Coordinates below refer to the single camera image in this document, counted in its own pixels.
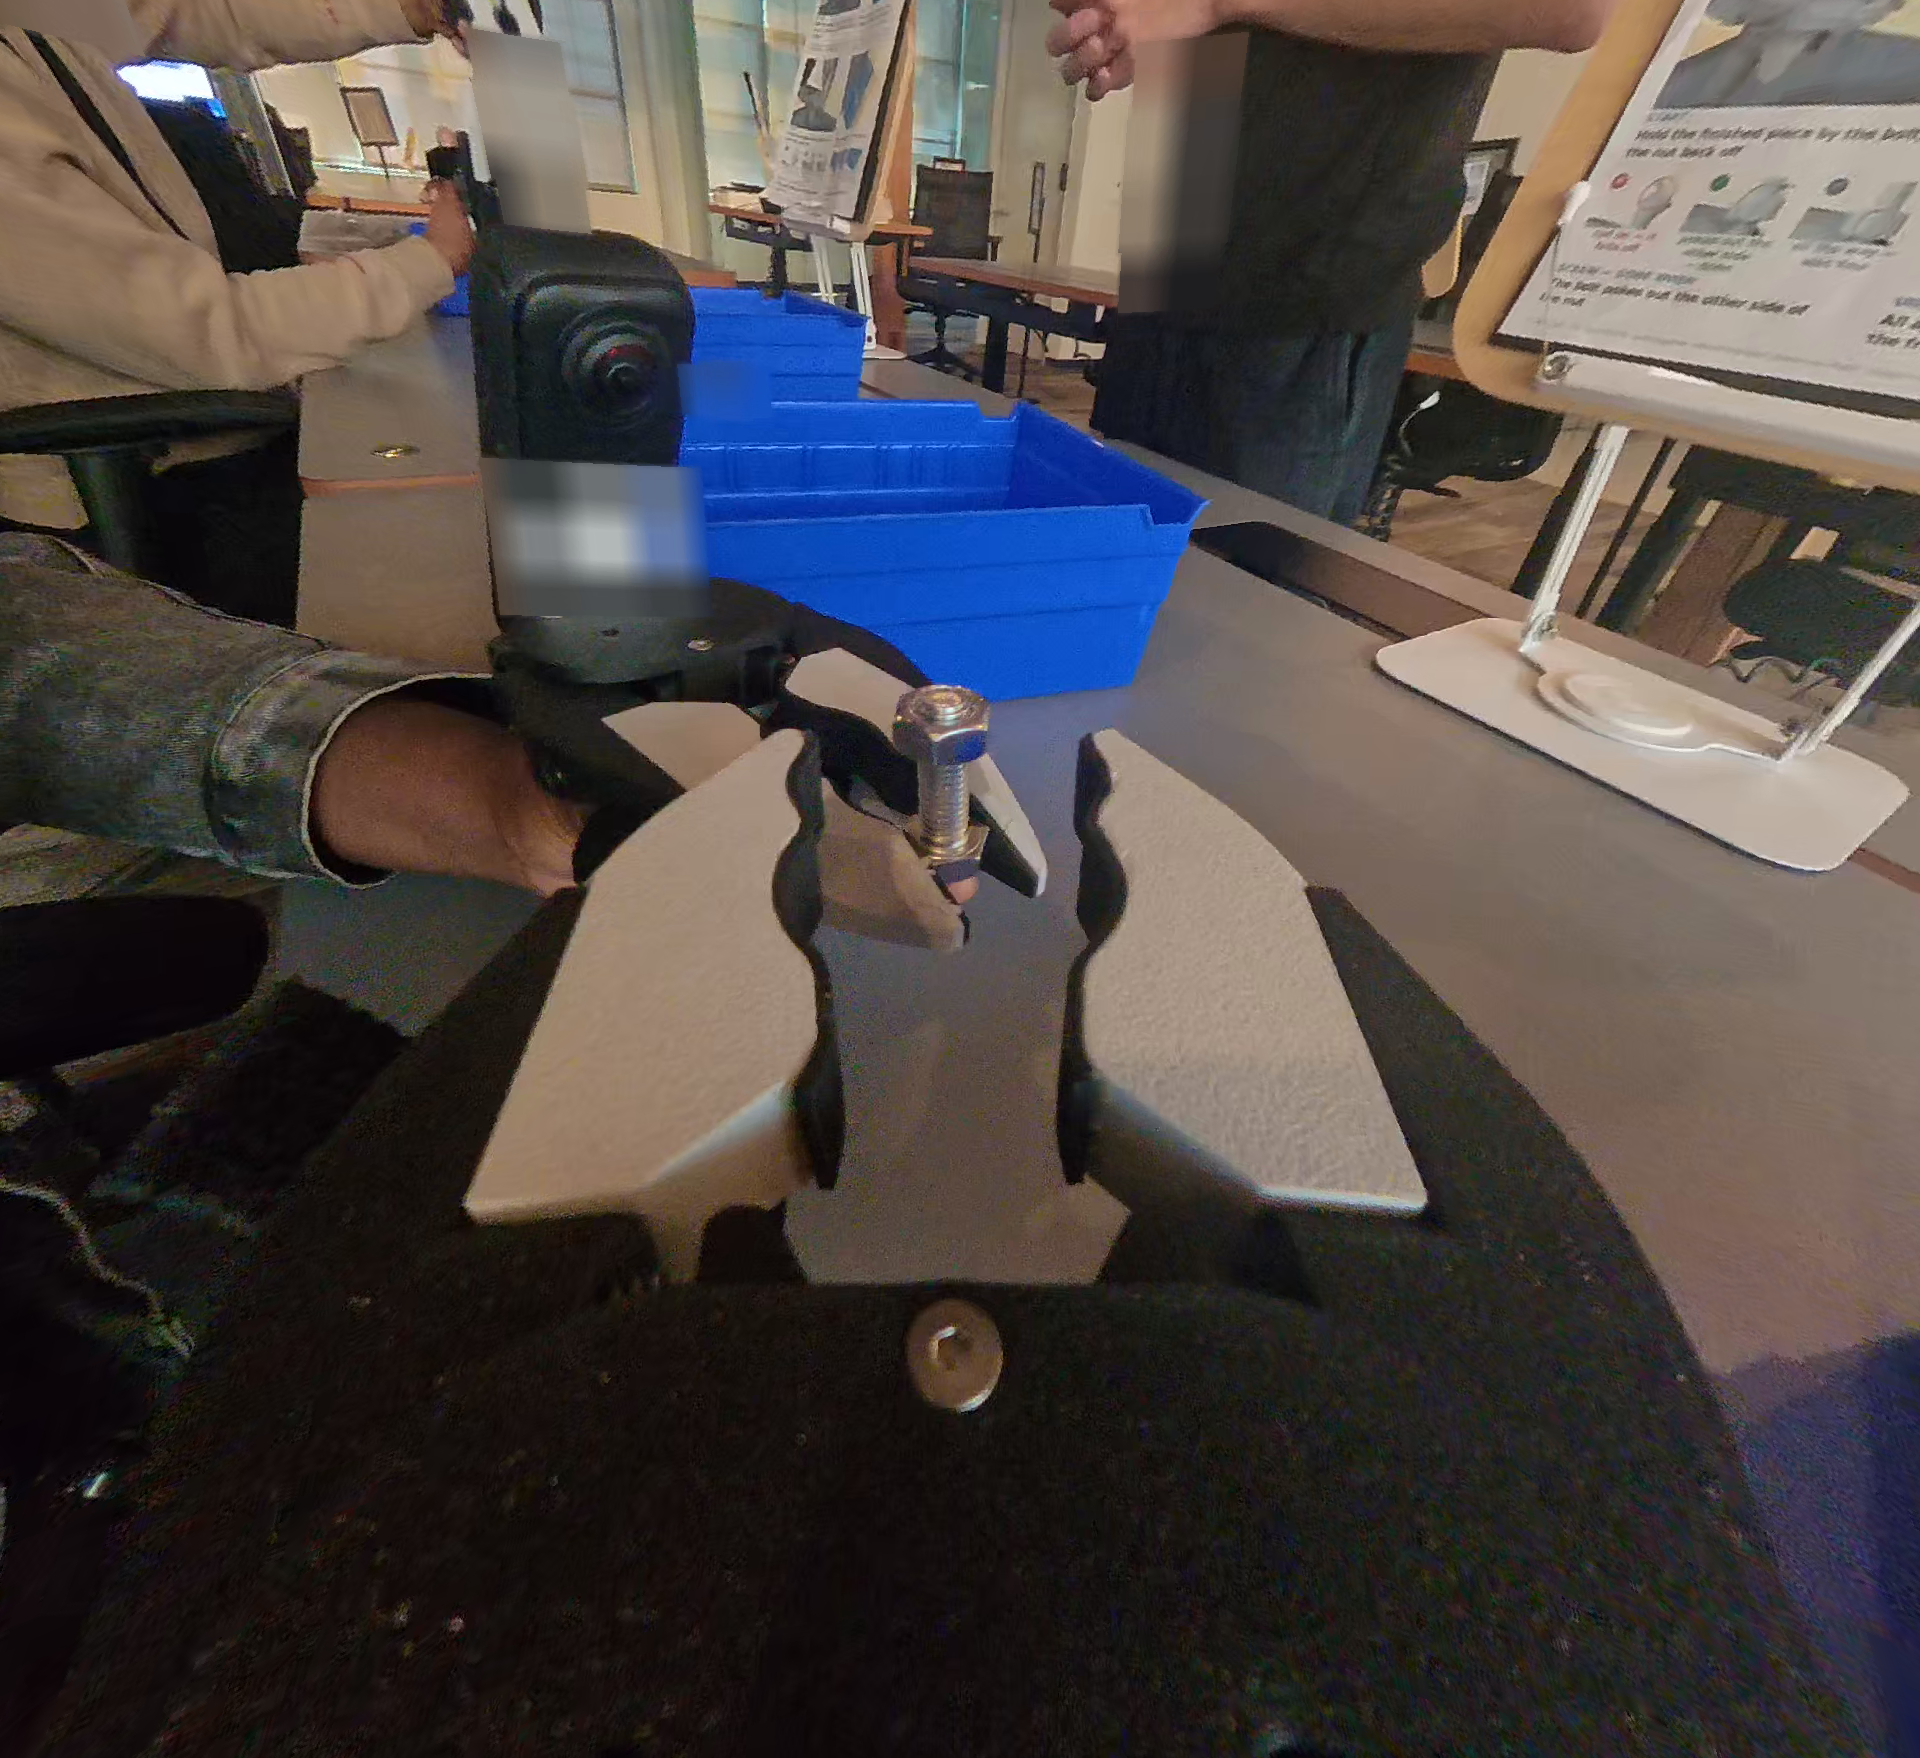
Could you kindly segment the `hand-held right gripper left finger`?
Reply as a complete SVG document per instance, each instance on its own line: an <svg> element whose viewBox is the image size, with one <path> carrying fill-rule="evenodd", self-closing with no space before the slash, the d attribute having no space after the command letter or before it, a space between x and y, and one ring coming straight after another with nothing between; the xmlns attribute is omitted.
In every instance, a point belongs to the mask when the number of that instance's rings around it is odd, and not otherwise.
<svg viewBox="0 0 1920 1758"><path fill-rule="evenodd" d="M821 750L774 732L596 871L471 1172L479 1223L637 1217L666 1281L707 1223L831 1190L846 1086Z"/></svg>

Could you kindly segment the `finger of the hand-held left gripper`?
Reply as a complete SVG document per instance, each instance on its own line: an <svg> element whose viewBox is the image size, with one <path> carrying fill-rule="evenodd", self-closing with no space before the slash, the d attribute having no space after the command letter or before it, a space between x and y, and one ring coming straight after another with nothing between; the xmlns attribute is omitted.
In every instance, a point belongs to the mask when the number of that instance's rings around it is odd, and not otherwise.
<svg viewBox="0 0 1920 1758"><path fill-rule="evenodd" d="M824 773L863 785L890 810L918 809L918 769L894 737L907 686L846 647L802 656L787 678L780 715L821 732ZM1014 788L990 754L966 763L972 823L985 825L980 871L1023 897L1041 897L1048 862Z"/></svg>
<svg viewBox="0 0 1920 1758"><path fill-rule="evenodd" d="M601 721L668 797L706 785L755 750L766 729L801 725L812 727L822 747L818 873L829 927L918 949L961 949L970 880L946 885L910 845L905 813L915 801L915 773L868 719L794 703L766 717L719 701L647 701Z"/></svg>

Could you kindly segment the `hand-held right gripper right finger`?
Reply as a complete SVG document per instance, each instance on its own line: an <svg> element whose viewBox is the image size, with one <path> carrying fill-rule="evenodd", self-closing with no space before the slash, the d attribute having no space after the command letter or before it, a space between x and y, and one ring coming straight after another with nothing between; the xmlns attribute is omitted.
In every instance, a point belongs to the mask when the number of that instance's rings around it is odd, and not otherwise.
<svg viewBox="0 0 1920 1758"><path fill-rule="evenodd" d="M1081 737L1056 1142L1131 1211L1416 1217L1427 1185L1308 883L1118 729Z"/></svg>

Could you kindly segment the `steel hex nut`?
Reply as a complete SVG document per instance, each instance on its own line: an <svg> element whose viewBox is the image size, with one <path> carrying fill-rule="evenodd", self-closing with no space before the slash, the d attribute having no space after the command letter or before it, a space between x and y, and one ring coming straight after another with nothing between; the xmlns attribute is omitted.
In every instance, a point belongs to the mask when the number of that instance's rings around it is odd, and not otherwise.
<svg viewBox="0 0 1920 1758"><path fill-rule="evenodd" d="M989 747L990 706L965 688L924 686L899 693L896 750L922 763L977 761Z"/></svg>

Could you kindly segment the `steel hex bolt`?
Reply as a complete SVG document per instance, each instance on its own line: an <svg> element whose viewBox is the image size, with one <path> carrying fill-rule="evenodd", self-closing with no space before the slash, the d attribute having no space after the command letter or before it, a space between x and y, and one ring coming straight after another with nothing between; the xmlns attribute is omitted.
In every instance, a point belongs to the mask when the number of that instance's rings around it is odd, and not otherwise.
<svg viewBox="0 0 1920 1758"><path fill-rule="evenodd" d="M965 902L977 879L987 843L987 827L972 823L968 763L932 766L912 761L915 773L915 819L907 836L941 892Z"/></svg>

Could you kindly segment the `person's left hand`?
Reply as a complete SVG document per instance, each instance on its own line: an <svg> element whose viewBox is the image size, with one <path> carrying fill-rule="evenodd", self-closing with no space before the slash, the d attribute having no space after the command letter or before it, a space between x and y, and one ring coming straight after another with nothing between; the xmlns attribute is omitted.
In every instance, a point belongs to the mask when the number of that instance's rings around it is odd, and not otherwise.
<svg viewBox="0 0 1920 1758"><path fill-rule="evenodd" d="M462 734L442 827L442 871L555 897L576 885L589 809L540 785L527 747L500 727Z"/></svg>

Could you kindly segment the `wooden office desk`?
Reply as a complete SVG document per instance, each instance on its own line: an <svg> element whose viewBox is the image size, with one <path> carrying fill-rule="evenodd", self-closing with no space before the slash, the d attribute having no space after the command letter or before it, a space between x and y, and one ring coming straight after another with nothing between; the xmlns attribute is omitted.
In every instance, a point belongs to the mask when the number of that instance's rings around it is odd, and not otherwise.
<svg viewBox="0 0 1920 1758"><path fill-rule="evenodd" d="M1104 346L1119 280L1116 269L1070 264L915 253L905 262L897 292L903 307L934 312L941 322L950 316L985 321L979 382L1004 394L1013 333Z"/></svg>

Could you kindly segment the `person's dark jacket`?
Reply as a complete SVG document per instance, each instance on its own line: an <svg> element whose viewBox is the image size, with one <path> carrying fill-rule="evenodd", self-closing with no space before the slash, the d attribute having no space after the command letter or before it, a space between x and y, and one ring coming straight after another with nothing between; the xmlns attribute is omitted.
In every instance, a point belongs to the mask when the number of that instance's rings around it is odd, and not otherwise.
<svg viewBox="0 0 1920 1758"><path fill-rule="evenodd" d="M270 949L237 897L5 911L5 1753L61 1691L124 1481L263 1226L403 1051L268 980Z"/></svg>

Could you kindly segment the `instruction board on white stand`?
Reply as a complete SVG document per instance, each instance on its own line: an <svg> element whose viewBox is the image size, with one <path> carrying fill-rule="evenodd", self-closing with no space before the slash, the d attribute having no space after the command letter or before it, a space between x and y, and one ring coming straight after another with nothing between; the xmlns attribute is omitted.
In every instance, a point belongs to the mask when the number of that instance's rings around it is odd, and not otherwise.
<svg viewBox="0 0 1920 1758"><path fill-rule="evenodd" d="M1833 742L1572 636L1572 554L1631 431L1811 473L1896 544L1916 516L1916 0L1624 0L1455 314L1484 394L1592 422L1516 618L1378 653L1384 678L1752 858L1849 861L1907 787Z"/></svg>
<svg viewBox="0 0 1920 1758"><path fill-rule="evenodd" d="M914 205L918 0L816 0L777 126L768 199L816 264L848 253L866 346L897 330L897 246Z"/></svg>

